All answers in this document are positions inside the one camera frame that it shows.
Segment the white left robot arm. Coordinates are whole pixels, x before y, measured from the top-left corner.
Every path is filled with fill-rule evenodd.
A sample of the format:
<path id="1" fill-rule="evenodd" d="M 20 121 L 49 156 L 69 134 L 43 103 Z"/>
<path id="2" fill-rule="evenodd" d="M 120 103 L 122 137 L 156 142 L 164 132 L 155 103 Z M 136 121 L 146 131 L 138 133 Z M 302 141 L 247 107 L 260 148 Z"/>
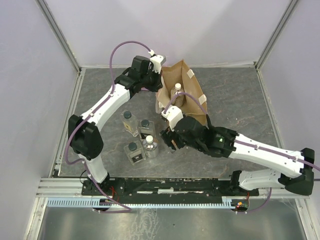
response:
<path id="1" fill-rule="evenodd" d="M 143 88 L 156 93 L 163 87 L 161 78 L 165 61 L 165 56 L 159 54 L 150 58 L 135 56 L 131 67 L 115 79 L 114 85 L 92 108 L 80 116 L 74 114 L 68 120 L 68 145 L 95 180 L 92 188 L 99 195 L 106 195 L 111 187 L 101 157 L 104 147 L 101 130 L 118 108 Z"/>

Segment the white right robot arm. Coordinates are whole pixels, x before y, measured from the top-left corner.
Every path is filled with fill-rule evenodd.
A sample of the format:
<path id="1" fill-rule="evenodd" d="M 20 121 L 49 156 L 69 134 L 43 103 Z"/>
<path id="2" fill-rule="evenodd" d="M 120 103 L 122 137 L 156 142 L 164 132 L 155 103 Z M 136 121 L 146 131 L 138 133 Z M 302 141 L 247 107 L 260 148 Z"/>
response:
<path id="1" fill-rule="evenodd" d="M 258 142 L 235 130 L 213 126 L 209 117 L 206 125 L 185 115 L 164 119 L 168 127 L 161 131 L 161 138 L 173 151 L 190 147 L 213 158 L 244 160 L 265 167 L 234 171 L 228 184 L 233 195 L 261 188 L 284 188 L 301 196 L 313 192 L 316 166 L 311 148 L 294 151 Z"/>

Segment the square glass bottle black label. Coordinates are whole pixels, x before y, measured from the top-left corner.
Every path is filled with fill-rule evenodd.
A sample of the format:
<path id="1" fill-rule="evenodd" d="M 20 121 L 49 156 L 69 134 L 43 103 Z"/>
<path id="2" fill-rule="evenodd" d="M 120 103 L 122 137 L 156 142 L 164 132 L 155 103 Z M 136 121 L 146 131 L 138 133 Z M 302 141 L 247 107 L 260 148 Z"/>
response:
<path id="1" fill-rule="evenodd" d="M 148 119 L 142 119 L 138 121 L 138 132 L 141 141 L 143 141 L 147 136 L 151 135 L 156 137 L 155 123 Z"/>

